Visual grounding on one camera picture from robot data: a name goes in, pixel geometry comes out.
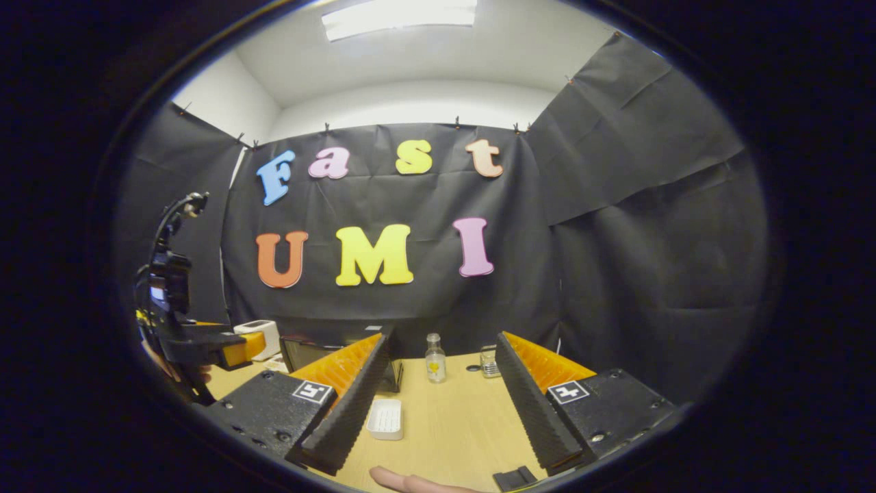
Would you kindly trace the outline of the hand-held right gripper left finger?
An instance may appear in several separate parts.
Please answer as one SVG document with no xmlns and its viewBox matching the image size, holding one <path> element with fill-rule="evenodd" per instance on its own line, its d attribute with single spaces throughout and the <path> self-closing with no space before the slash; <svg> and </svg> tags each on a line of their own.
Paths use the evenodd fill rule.
<svg viewBox="0 0 876 493">
<path fill-rule="evenodd" d="M 205 415 L 257 451 L 336 475 L 389 365 L 390 337 L 375 333 L 293 374 L 264 370 Z"/>
</svg>

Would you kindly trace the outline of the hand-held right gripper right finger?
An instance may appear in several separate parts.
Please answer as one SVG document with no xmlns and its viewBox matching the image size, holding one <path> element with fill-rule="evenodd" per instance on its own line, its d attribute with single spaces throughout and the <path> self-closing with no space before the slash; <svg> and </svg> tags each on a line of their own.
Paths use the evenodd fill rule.
<svg viewBox="0 0 876 493">
<path fill-rule="evenodd" d="M 548 475 L 632 446 L 676 410 L 623 369 L 595 372 L 507 331 L 498 335 L 498 370 Z"/>
</svg>

